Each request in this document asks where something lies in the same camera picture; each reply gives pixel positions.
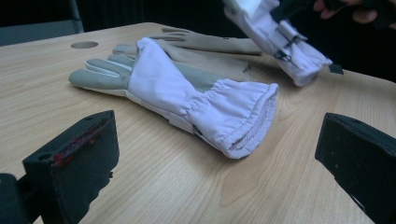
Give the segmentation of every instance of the white glove cuff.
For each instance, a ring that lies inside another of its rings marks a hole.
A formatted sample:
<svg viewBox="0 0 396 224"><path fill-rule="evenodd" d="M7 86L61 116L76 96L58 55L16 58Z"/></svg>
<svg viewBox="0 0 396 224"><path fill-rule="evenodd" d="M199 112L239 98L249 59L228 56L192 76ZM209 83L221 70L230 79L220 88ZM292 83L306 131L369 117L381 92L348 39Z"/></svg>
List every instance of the white glove cuff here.
<svg viewBox="0 0 396 224"><path fill-rule="evenodd" d="M219 80L191 103L197 135L229 158L249 155L266 135L276 110L276 84Z"/></svg>
<svg viewBox="0 0 396 224"><path fill-rule="evenodd" d="M137 46L128 91L142 106L229 158L245 157L260 144L275 114L276 84L220 79L201 93L154 41L143 38Z"/></svg>

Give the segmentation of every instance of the black plastic object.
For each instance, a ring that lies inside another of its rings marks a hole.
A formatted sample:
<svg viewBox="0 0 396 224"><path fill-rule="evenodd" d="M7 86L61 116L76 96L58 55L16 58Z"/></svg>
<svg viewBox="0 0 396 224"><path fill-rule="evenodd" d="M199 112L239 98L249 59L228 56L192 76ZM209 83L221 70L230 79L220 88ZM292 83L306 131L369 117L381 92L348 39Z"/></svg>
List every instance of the black plastic object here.
<svg viewBox="0 0 396 224"><path fill-rule="evenodd" d="M324 3L331 10L340 9L347 4L339 0L324 0ZM377 11L377 16L373 21L376 29L387 28L396 22L395 6L388 0L363 0L363 6Z"/></svg>
<svg viewBox="0 0 396 224"><path fill-rule="evenodd" d="M0 223L79 223L119 161L113 111L80 120L23 160L26 175L0 175Z"/></svg>
<svg viewBox="0 0 396 224"><path fill-rule="evenodd" d="M375 223L396 223L396 139L327 113L315 158Z"/></svg>

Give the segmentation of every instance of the glove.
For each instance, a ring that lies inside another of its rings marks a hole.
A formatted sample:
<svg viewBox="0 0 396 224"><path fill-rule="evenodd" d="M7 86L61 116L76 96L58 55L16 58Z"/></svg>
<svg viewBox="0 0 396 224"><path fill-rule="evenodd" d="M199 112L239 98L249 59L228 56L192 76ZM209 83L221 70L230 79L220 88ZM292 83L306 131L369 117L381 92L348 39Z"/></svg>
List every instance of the glove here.
<svg viewBox="0 0 396 224"><path fill-rule="evenodd" d="M277 23L270 11L277 0L223 0L224 13L265 53L273 55L279 66L297 86L308 84L325 64L332 63L322 53L305 43L288 21Z"/></svg>
<svg viewBox="0 0 396 224"><path fill-rule="evenodd" d="M175 64L184 64L188 67L198 68L235 81L247 81L250 79L248 74L249 63L246 61L181 49L168 44L164 40L156 40L155 42L163 48ZM117 45L113 49L113 53L124 54L134 58L136 45Z"/></svg>
<svg viewBox="0 0 396 224"><path fill-rule="evenodd" d="M121 55L89 60L87 68L72 73L69 81L128 97L232 159L246 157L260 144L275 113L276 84L235 82L209 74L185 76L153 40L143 38L137 48L134 63L115 60ZM211 88L198 91L203 83Z"/></svg>
<svg viewBox="0 0 396 224"><path fill-rule="evenodd" d="M152 39L165 40L170 45L183 49L198 49L222 53L261 55L262 50L249 38L229 38L201 35L189 30L162 28L161 34L150 35Z"/></svg>

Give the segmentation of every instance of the gray leather glove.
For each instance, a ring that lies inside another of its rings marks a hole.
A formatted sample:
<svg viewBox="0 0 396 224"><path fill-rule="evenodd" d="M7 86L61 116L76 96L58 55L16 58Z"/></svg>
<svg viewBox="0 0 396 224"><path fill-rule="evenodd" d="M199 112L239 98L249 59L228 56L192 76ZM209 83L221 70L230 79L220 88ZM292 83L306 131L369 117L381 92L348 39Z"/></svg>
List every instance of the gray leather glove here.
<svg viewBox="0 0 396 224"><path fill-rule="evenodd" d="M164 40L155 40L175 64L184 64L218 76L227 77L235 81L248 81L249 62L230 57L221 57L209 53L181 49L170 45ZM119 44L113 49L114 54L123 54L134 58L136 45Z"/></svg>
<svg viewBox="0 0 396 224"><path fill-rule="evenodd" d="M122 55L88 60L69 81L125 96L232 159L246 157L261 143L275 114L276 84L182 74L152 39L143 38L137 47L134 61Z"/></svg>
<svg viewBox="0 0 396 224"><path fill-rule="evenodd" d="M178 28L162 28L162 33L150 35L152 39L165 40L170 45L183 49L261 55L262 50L249 38L219 37L202 35Z"/></svg>

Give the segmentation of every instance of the light wood tabletop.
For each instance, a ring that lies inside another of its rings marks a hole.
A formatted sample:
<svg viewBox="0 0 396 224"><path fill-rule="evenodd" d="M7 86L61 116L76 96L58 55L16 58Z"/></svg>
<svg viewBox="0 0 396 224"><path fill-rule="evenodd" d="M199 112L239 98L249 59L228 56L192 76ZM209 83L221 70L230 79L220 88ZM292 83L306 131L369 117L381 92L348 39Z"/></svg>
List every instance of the light wood tabletop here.
<svg viewBox="0 0 396 224"><path fill-rule="evenodd" d="M114 110L120 161L81 223L372 223L314 158L326 112L396 136L396 84L323 69L295 87L274 61L250 60L251 79L279 84L260 146L231 160L198 137L122 97L75 88L69 75L120 43L159 33L141 23L0 48L0 173L91 114ZM77 42L98 46L74 49Z"/></svg>

